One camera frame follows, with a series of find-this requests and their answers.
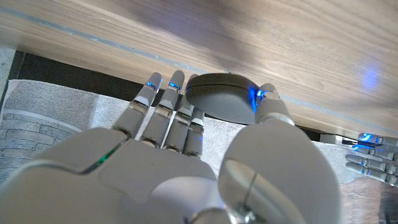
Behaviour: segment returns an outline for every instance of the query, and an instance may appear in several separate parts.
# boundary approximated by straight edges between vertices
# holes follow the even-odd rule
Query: wooden tabletop
[[[274,84],[298,125],[398,137],[394,0],[1,1],[0,44],[141,83],[236,73]]]

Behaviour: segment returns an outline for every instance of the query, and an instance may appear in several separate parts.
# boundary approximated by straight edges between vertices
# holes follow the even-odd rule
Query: robotic hand
[[[158,73],[112,129],[84,131],[21,167],[0,189],[0,223],[340,222],[335,174],[273,85],[193,75],[171,121],[183,79],[174,73],[139,141]],[[200,98],[207,90],[213,95]],[[218,178],[200,160],[203,111],[252,123],[229,146]]]
[[[352,145],[352,149],[375,159],[348,154],[346,159],[349,162],[346,167],[398,187],[397,147],[398,139],[396,138],[361,133],[358,136],[358,144]]]

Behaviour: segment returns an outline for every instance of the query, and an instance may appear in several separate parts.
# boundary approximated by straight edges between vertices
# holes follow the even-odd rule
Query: green light
[[[98,159],[98,160],[97,160],[97,164],[100,165],[100,164],[102,164],[103,162],[105,162],[105,160],[106,160],[107,158],[109,158],[109,157],[115,152],[115,150],[116,150],[116,149],[110,150],[107,154],[105,154],[103,157],[101,157],[100,159]]]
[[[119,146],[113,148],[110,150],[107,154],[105,154],[103,157],[99,158],[93,165],[89,166],[86,170],[84,170],[81,174],[89,174],[91,171],[95,170],[97,167],[99,167],[105,160],[107,160],[118,148]]]

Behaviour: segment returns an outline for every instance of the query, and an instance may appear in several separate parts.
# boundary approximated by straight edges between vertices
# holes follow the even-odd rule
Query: gray rug
[[[69,125],[69,128],[74,130],[94,127],[110,128],[128,103],[128,101],[109,96],[50,83],[11,80],[1,114],[3,111],[26,111],[42,118],[58,121],[64,126]],[[152,113],[153,108],[146,116],[137,138],[142,134]],[[203,161],[207,162],[216,174],[218,174],[227,147],[243,127],[240,124],[205,118]],[[314,142],[314,145],[328,159],[339,183],[352,181],[359,176],[345,167],[345,155],[352,152],[348,147],[320,142]]]

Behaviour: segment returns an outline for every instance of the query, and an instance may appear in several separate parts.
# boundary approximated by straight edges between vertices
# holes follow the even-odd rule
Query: robot finger
[[[398,177],[396,175],[387,174],[383,171],[379,171],[376,169],[372,169],[369,167],[364,167],[354,162],[347,162],[346,167],[352,171],[355,171],[360,174],[364,174],[366,176],[372,177],[374,179],[383,181],[391,186],[397,187],[398,184]]]
[[[396,173],[396,165],[386,163],[383,161],[376,161],[374,159],[367,159],[361,156],[355,156],[351,154],[346,155],[346,160],[353,162],[355,164],[361,165],[366,168],[372,168],[379,171],[386,172],[387,174],[395,174]]]
[[[193,109],[192,121],[189,125],[183,153],[187,156],[201,158],[203,150],[203,120],[205,113],[198,108]]]
[[[360,144],[355,144],[355,145],[352,145],[351,148],[353,151],[367,154],[370,156],[375,156],[375,157],[382,158],[382,159],[387,159],[390,161],[393,161],[396,159],[396,155],[394,152],[384,151],[382,149],[376,149],[375,147],[372,147],[372,146],[363,146]]]
[[[184,73],[176,71],[170,79],[159,104],[155,107],[154,114],[150,118],[140,141],[155,148],[161,147],[183,82]]]
[[[162,76],[157,72],[153,73],[137,96],[112,125],[112,128],[122,131],[128,138],[134,138],[155,99],[161,83]]]
[[[375,134],[361,133],[358,136],[359,141],[370,142],[373,144],[382,144],[398,147],[398,138],[378,136]]]
[[[187,101],[185,94],[182,96],[178,110],[164,142],[164,149],[182,153],[191,122],[193,106]]]

